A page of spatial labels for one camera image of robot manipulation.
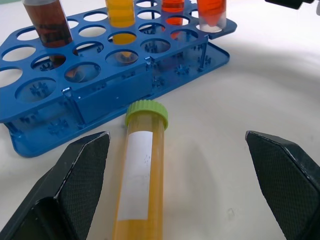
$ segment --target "blue test tube rack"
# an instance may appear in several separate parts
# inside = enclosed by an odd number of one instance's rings
[[[18,39],[35,30],[33,26],[16,30],[4,41],[0,71],[22,70],[17,81],[0,88],[0,123],[8,128],[18,154],[41,155],[124,114],[131,103],[157,98],[229,61],[230,55],[209,39],[234,32],[236,23],[228,19],[225,29],[207,33],[198,29],[199,19],[191,14],[197,4],[186,0],[183,12],[168,13],[161,11],[161,1],[148,1],[150,7],[137,5],[144,1],[134,2],[131,27],[112,27],[108,18],[84,20],[106,15],[106,8],[67,17],[78,25],[71,29],[73,42],[63,47],[45,48],[39,38]],[[152,19],[141,19],[141,14]],[[172,17],[187,24],[170,25],[166,20]],[[79,34],[92,27],[106,31],[94,37]],[[114,44],[112,36],[122,33],[135,35],[135,41]],[[22,60],[3,60],[5,54],[22,47],[36,50]],[[131,60],[123,60],[122,52],[130,52]],[[65,62],[55,68],[48,56],[57,55],[64,56]]]

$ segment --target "green screw cap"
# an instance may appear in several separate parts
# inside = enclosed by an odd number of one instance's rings
[[[168,111],[161,103],[153,100],[139,100],[132,103],[125,116],[125,125],[128,126],[130,117],[137,112],[152,112],[159,114],[163,118],[164,129],[168,127]]]

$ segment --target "white table surface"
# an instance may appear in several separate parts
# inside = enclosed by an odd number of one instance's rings
[[[103,0],[62,0],[67,16]],[[264,199],[245,141],[247,130],[299,144],[320,164],[320,17],[263,0],[229,0],[235,33],[213,42],[228,65],[157,100],[169,112],[165,133],[164,240],[285,240]],[[20,2],[0,5],[0,44],[31,25]],[[124,116],[90,132],[111,132],[104,183],[88,240],[111,240],[119,187]],[[0,125],[0,229],[68,143],[23,158]]]

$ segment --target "yellow liquid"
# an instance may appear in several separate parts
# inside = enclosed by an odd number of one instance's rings
[[[119,196],[112,240],[162,240],[163,238],[164,121],[156,113],[137,112],[130,118],[127,135],[138,131],[153,133],[148,219],[117,221]]]
[[[133,0],[105,0],[108,7],[108,17],[111,26],[116,28],[127,28],[135,24],[135,10]],[[130,44],[136,40],[136,36],[121,33],[113,36],[113,43],[117,45]],[[122,52],[130,57],[130,52]]]

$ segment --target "white label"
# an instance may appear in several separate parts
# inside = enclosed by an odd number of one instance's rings
[[[151,131],[128,136],[117,220],[147,220],[152,153]]]

